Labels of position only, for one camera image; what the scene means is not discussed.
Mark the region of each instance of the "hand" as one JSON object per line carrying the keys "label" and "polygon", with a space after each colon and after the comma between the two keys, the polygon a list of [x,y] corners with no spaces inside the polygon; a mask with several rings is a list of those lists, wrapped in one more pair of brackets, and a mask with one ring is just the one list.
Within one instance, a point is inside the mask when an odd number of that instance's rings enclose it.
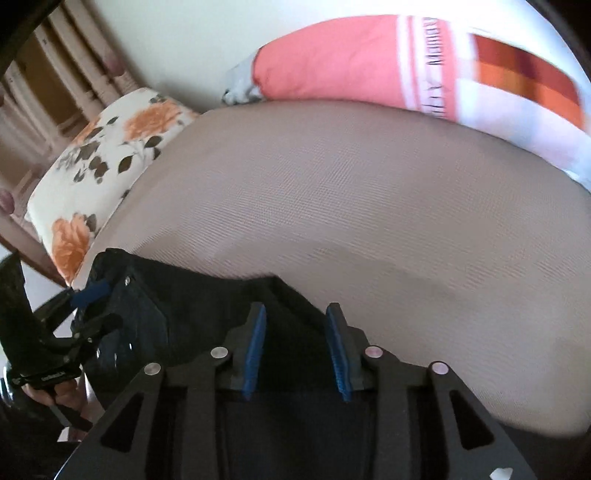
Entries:
{"label": "hand", "polygon": [[58,405],[64,405],[81,411],[82,407],[86,404],[86,396],[83,391],[78,389],[76,380],[68,380],[67,382],[55,385],[55,400],[45,390],[36,390],[28,384],[22,390],[36,402],[47,405],[48,407],[57,403]]}

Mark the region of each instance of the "black metal frame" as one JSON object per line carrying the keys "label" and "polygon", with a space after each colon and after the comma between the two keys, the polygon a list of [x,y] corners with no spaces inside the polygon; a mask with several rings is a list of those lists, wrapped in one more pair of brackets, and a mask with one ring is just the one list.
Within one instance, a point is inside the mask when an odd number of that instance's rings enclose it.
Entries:
{"label": "black metal frame", "polygon": [[[56,480],[145,480],[153,478],[150,472],[154,471],[162,479],[229,480],[223,461],[223,435],[216,427],[219,393],[235,392],[239,401],[250,398],[252,392],[246,386],[252,381],[256,384],[264,323],[264,306],[253,304],[246,324],[231,331],[221,348],[178,367],[147,365],[90,431]],[[435,478],[429,474],[434,467],[428,454],[433,453],[428,450],[434,442],[443,453],[435,466],[441,469],[437,478],[488,479],[498,468],[512,468],[512,478],[535,480],[503,428],[449,366],[436,362],[428,368],[418,367],[400,362],[386,350],[368,349],[365,335],[347,326],[338,304],[331,304],[327,310],[327,340],[334,340],[331,350],[336,381],[348,385],[339,387],[342,401],[350,399],[349,393],[376,392],[375,448],[360,480]],[[334,355],[335,349],[343,353],[340,360]],[[421,438],[431,435],[430,429],[421,428],[410,400],[410,393],[417,390],[430,397],[430,407],[436,409],[434,418],[441,425],[429,441]],[[158,432],[165,437],[163,442],[154,438],[154,422],[157,413],[165,413],[163,398],[175,392],[177,399],[182,399],[184,416],[169,425],[169,434]],[[476,421],[486,432],[483,439],[466,440],[462,432],[466,425],[460,424],[462,415],[454,405],[455,397],[460,397],[470,411],[470,424]],[[172,401],[168,408],[177,406]]]}

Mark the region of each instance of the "bedsheet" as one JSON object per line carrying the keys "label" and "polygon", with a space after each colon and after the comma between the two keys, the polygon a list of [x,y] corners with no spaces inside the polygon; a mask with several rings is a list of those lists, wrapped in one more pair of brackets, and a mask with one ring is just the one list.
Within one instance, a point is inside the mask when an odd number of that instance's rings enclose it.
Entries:
{"label": "bedsheet", "polygon": [[108,247],[275,274],[402,360],[448,362],[508,424],[591,424],[591,198],[536,155],[416,112],[306,101],[208,112],[161,160],[76,288]]}

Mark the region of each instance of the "orange rose print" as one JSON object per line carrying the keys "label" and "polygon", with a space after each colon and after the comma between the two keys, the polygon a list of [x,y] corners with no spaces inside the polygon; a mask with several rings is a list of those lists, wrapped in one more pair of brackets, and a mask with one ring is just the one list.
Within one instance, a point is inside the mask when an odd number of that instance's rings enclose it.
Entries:
{"label": "orange rose print", "polygon": [[180,107],[171,100],[150,105],[126,121],[125,140],[163,134],[173,126],[180,114]]}
{"label": "orange rose print", "polygon": [[53,240],[51,256],[59,273],[69,284],[72,283],[78,269],[90,247],[90,230],[85,217],[75,213],[72,221],[57,219],[51,226]]}
{"label": "orange rose print", "polygon": [[86,137],[88,137],[88,135],[90,135],[90,132],[92,132],[96,128],[99,121],[100,121],[100,115],[98,117],[96,117],[88,125],[86,125],[84,127],[84,129],[82,130],[82,132],[80,132],[78,135],[76,135],[76,138],[72,141],[72,143],[74,145],[82,145],[82,143],[84,142]]}

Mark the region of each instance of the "pillowcase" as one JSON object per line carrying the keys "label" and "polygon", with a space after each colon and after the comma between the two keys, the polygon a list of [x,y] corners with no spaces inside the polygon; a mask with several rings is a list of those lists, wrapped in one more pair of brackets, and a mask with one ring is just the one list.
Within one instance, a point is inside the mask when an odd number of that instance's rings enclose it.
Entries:
{"label": "pillowcase", "polygon": [[180,103],[139,89],[109,105],[51,166],[28,215],[68,284],[133,184],[196,118]]}
{"label": "pillowcase", "polygon": [[339,99],[419,111],[507,140],[591,190],[591,92],[530,52],[429,17],[348,17],[260,48],[228,105]]}

